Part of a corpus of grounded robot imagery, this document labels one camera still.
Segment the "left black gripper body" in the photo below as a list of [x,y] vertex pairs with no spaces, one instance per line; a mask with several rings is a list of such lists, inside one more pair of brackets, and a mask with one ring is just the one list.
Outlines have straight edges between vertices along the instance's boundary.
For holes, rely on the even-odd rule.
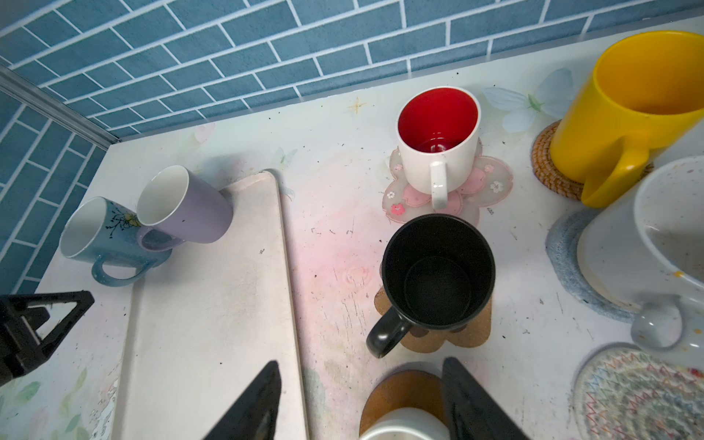
[[50,317],[45,294],[1,297],[1,384],[25,376],[44,364],[49,355],[37,329]]

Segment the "blue mug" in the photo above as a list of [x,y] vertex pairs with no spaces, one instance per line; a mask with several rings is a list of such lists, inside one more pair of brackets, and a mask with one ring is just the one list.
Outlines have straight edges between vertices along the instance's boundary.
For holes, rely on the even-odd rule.
[[[141,229],[134,212],[97,196],[83,203],[69,218],[60,236],[60,253],[65,258],[90,263],[92,276],[100,284],[128,286],[172,255],[170,249],[143,249],[138,243]],[[106,265],[132,268],[136,273],[130,278],[116,278],[106,272]]]

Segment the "plain white mug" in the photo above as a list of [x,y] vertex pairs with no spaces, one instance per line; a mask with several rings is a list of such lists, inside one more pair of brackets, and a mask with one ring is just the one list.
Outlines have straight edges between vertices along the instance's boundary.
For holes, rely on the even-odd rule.
[[423,410],[400,408],[379,418],[359,437],[360,440],[415,439],[449,440],[449,430],[436,416]]

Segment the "brown round coaster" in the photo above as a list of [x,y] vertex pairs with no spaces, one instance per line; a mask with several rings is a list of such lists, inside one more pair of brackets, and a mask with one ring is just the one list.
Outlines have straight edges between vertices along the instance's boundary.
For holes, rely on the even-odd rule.
[[359,436],[385,414],[406,407],[428,412],[447,426],[441,379],[425,371],[405,370],[384,379],[368,396],[360,418]]

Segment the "brown paw coaster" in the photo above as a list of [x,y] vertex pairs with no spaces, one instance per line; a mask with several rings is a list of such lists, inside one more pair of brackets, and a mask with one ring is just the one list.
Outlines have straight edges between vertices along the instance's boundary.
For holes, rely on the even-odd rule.
[[[392,304],[382,287],[374,298],[374,305],[380,315],[384,315]],[[440,312],[449,311],[449,306],[442,304],[433,295],[424,294],[420,300],[421,312],[433,308],[442,309]],[[445,342],[460,348],[476,348],[483,345],[491,334],[491,308],[492,298],[485,304],[484,308],[466,326],[452,331],[428,330],[421,327],[413,327],[410,332],[401,340],[408,350],[415,353],[433,353],[442,348]]]

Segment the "beige serving tray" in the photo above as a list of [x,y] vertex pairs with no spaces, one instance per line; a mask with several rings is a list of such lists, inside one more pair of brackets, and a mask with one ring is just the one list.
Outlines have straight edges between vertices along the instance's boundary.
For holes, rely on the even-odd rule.
[[279,185],[225,188],[227,234],[186,243],[137,283],[115,439],[201,439],[270,361],[282,377],[279,439],[308,436]]

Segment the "purple mug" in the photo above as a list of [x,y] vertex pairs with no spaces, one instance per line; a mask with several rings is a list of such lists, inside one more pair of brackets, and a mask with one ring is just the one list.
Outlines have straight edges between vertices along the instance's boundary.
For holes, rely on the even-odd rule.
[[231,203],[181,165],[159,172],[137,201],[137,243],[146,251],[173,249],[186,241],[210,244],[227,233]]

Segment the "black mug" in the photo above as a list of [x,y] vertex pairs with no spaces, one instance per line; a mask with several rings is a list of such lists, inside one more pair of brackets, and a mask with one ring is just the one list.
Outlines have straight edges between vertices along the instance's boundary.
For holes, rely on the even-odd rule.
[[454,331],[491,300],[496,281],[489,242],[471,223],[450,214],[425,214],[390,239],[381,262],[390,309],[370,330],[372,356],[388,355],[411,331]]

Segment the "multicolour stitched round coaster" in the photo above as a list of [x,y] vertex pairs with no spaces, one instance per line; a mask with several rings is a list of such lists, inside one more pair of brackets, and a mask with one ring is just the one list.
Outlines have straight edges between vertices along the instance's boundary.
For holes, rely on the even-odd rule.
[[703,438],[703,372],[634,346],[607,346],[588,359],[571,404],[583,439]]

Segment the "blue woven round coaster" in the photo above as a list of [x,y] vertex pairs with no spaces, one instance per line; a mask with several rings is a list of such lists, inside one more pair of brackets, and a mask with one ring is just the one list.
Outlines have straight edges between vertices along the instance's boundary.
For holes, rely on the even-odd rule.
[[579,238],[590,221],[600,212],[600,210],[587,208],[561,216],[547,233],[546,254],[557,275],[557,280],[580,304],[588,306],[599,315],[631,324],[634,313],[602,298],[586,281],[579,269],[577,255]]

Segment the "pink flower coaster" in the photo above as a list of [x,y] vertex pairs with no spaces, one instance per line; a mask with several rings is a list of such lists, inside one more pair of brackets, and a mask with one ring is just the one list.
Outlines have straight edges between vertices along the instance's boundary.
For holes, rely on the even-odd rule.
[[[513,189],[513,174],[508,165],[495,157],[485,156],[482,150],[483,145],[479,142],[470,176],[448,194],[447,207],[441,211],[473,226],[480,222],[480,209],[496,205]],[[382,210],[390,221],[403,224],[418,216],[435,214],[437,211],[431,196],[415,190],[408,183],[398,150],[392,152],[389,166],[393,182],[384,193]]]

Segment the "white speckled mug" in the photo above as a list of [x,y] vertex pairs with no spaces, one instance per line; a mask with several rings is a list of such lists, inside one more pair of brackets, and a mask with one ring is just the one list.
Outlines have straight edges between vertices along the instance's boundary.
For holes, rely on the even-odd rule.
[[635,313],[638,347],[702,370],[702,157],[667,163],[601,211],[579,238],[577,263],[600,296]]

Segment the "woven rattan coaster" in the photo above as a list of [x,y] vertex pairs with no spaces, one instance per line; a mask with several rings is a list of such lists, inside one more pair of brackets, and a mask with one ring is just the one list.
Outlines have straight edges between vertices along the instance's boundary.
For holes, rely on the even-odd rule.
[[533,174],[557,194],[605,208],[652,170],[657,153],[648,141],[611,123],[559,121],[533,143]]

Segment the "white mug red inside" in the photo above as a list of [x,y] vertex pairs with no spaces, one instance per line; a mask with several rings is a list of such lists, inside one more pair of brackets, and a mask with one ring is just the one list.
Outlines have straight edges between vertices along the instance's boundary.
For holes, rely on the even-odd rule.
[[442,86],[418,93],[399,113],[397,136],[407,182],[436,210],[471,174],[479,143],[480,103],[471,92]]

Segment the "yellow mug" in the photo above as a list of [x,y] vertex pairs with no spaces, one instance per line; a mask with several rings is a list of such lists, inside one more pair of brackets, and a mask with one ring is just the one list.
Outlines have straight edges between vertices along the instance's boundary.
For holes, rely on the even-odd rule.
[[584,205],[604,208],[702,119],[702,36],[672,30],[637,34],[599,57],[557,127],[551,160],[582,184]]

